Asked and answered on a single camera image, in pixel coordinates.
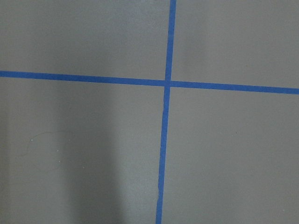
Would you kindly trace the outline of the blue tape line lengthwise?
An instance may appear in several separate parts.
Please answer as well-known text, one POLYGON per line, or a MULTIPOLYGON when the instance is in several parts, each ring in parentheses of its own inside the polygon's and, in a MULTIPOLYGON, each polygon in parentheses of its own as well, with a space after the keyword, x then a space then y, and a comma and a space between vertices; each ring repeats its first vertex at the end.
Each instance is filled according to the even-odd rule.
POLYGON ((166 51, 166 63, 165 63, 165 79, 164 79, 163 114, 162 114, 160 154, 159 154, 158 198, 157 198, 156 220, 155 220, 156 224, 162 223, 162 215, 163 215, 164 178, 165 178, 168 119, 169 119, 170 94, 171 94, 171 75, 172 75, 173 45, 174 45, 174 36, 175 36, 176 5, 177 5, 176 0, 170 1, 167 51, 166 51))

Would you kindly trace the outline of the blue tape line crosswise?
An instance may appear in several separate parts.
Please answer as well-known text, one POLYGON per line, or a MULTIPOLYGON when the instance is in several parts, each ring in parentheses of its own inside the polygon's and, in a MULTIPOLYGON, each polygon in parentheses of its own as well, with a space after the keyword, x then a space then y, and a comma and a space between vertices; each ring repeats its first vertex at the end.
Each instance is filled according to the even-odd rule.
POLYGON ((106 84, 128 84, 128 85, 192 88, 192 89, 211 89, 211 90, 224 90, 224 91, 248 91, 248 92, 264 92, 264 93, 291 94, 291 95, 298 95, 299 93, 298 88, 287 88, 287 87, 201 83, 201 82, 186 82, 186 81, 165 81, 165 80, 123 78, 123 77, 97 77, 97 76, 34 73, 34 72, 20 72, 20 71, 4 71, 4 70, 0 72, 0 76, 10 77, 10 78, 27 78, 27 79, 106 83, 106 84))

